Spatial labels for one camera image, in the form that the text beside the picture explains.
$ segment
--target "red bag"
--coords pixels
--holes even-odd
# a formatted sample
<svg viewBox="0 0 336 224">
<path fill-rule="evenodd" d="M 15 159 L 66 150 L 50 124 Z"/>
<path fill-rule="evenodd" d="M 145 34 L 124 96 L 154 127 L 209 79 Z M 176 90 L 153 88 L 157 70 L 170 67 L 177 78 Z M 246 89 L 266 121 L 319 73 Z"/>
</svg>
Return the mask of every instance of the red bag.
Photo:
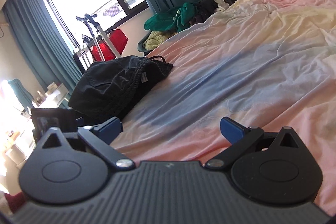
<svg viewBox="0 0 336 224">
<path fill-rule="evenodd" d="M 126 47 L 128 38 L 124 34 L 124 32 L 120 29 L 113 30 L 109 34 L 110 41 L 113 43 L 117 51 L 122 54 L 123 50 Z M 98 41 L 100 49 L 104 55 L 105 61 L 115 59 L 115 55 L 113 52 L 110 50 L 110 48 L 106 45 L 105 41 L 103 39 Z M 101 58 L 98 53 L 97 47 L 94 45 L 92 47 L 92 55 L 97 61 L 101 61 Z"/>
</svg>

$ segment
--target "pile of clothes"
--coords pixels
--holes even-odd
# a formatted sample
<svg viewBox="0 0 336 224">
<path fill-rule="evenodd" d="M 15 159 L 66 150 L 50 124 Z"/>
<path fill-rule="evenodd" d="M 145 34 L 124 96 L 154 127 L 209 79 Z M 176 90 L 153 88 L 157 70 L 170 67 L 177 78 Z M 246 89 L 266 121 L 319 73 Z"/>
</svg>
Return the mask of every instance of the pile of clothes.
<svg viewBox="0 0 336 224">
<path fill-rule="evenodd" d="M 167 12 L 152 16 L 144 24 L 145 30 L 152 32 L 143 42 L 143 46 L 146 50 L 154 50 L 178 32 L 188 29 L 196 23 L 205 22 L 216 10 L 220 9 L 222 3 L 225 3 L 224 0 L 186 2 L 182 7 L 172 8 Z"/>
</svg>

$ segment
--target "pastel tie-dye bedsheet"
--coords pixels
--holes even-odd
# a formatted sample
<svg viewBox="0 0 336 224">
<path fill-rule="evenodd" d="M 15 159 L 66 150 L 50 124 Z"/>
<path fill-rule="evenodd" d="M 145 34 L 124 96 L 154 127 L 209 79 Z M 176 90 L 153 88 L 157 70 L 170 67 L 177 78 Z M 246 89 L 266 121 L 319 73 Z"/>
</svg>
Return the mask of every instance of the pastel tie-dye bedsheet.
<svg viewBox="0 0 336 224">
<path fill-rule="evenodd" d="M 174 68 L 111 144 L 141 160 L 200 160 L 230 144 L 219 122 L 292 126 L 323 171 L 315 200 L 336 213 L 336 0 L 238 0 L 150 56 Z"/>
</svg>

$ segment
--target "triangular cutout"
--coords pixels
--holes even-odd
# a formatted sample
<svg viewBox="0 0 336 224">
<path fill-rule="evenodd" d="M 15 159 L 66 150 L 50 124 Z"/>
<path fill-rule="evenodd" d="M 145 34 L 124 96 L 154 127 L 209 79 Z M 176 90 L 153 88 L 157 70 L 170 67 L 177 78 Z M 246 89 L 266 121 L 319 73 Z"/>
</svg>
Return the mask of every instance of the triangular cutout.
<svg viewBox="0 0 336 224">
<path fill-rule="evenodd" d="M 298 145 L 296 144 L 294 138 L 292 137 L 291 134 L 286 133 L 281 141 L 280 146 L 285 146 L 285 147 L 292 147 L 292 148 L 298 148 Z"/>
<path fill-rule="evenodd" d="M 42 148 L 47 149 L 47 148 L 55 148 L 55 147 L 60 147 L 60 146 L 61 146 L 61 142 L 59 141 L 57 134 L 52 133 L 50 134 L 50 136 L 48 137 L 48 139 L 46 140 Z"/>
</svg>

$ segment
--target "green towel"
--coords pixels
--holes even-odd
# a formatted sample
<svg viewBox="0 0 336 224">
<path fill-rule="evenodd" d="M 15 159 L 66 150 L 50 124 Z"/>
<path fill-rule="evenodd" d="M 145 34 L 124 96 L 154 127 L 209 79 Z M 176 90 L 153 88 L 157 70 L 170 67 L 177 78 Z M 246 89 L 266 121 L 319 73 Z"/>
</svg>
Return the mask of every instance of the green towel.
<svg viewBox="0 0 336 224">
<path fill-rule="evenodd" d="M 145 30 L 152 31 L 183 31 L 190 27 L 189 20 L 196 15 L 196 7 L 186 2 L 182 7 L 172 8 L 165 13 L 152 16 L 144 24 Z"/>
</svg>

